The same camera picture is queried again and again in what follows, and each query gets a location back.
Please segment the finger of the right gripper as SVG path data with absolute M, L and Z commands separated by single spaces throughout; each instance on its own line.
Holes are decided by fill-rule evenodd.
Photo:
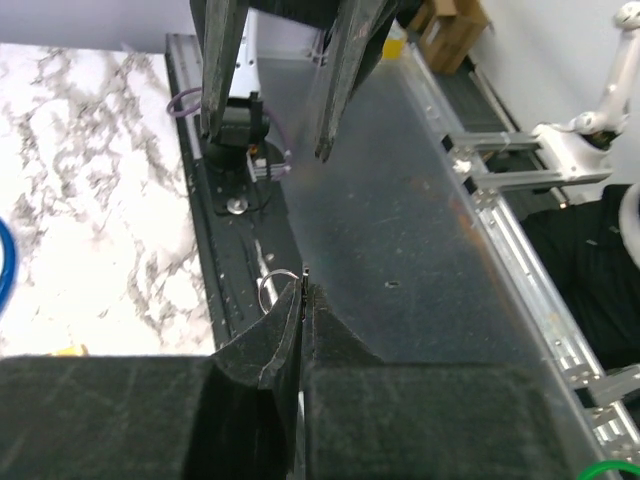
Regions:
M 201 127 L 213 138 L 222 126 L 249 2 L 191 0 L 189 4 L 203 63 Z
M 318 77 L 315 156 L 329 159 L 345 108 L 373 71 L 400 8 L 398 1 L 339 3 L 326 65 Z

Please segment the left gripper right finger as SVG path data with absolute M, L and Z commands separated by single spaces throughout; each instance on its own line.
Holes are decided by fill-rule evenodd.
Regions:
M 575 479 L 581 429 L 534 372 L 485 361 L 389 362 L 320 286 L 305 308 L 310 479 Z

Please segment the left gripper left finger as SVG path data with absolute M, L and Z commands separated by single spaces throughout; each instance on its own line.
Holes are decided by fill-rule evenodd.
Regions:
M 5 479 L 283 479 L 296 449 L 303 288 L 210 356 L 1 363 Z

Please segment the blue cable lock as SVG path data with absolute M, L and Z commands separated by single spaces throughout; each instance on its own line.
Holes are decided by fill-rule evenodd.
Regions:
M 13 293 L 19 262 L 16 240 L 4 220 L 0 221 L 0 234 L 2 247 L 0 311 L 4 313 Z

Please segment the brass padlock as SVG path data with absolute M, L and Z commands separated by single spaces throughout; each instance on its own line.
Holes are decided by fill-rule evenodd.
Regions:
M 87 348 L 80 345 L 72 345 L 63 349 L 59 349 L 50 353 L 50 356 L 88 356 Z

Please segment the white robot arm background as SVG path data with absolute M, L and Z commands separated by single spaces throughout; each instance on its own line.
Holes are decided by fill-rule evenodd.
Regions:
M 512 134 L 468 134 L 416 55 L 385 61 L 357 92 L 327 166 L 296 183 L 315 281 L 381 357 L 315 367 L 306 390 L 308 474 L 356 479 L 578 479 L 639 457 L 621 399 L 503 198 L 509 188 L 607 177 L 596 138 L 620 134 L 639 61 L 623 6 L 598 105 L 524 138 L 546 169 L 494 174 L 480 152 Z

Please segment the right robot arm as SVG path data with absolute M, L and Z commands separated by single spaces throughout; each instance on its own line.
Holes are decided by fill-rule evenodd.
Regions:
M 251 8 L 319 30 L 331 30 L 327 66 L 320 72 L 315 156 L 327 161 L 344 110 L 382 57 L 403 1 L 192 1 L 190 10 L 203 60 L 202 137 L 222 148 L 258 145 L 268 132 L 257 91 L 231 97 L 236 57 Z

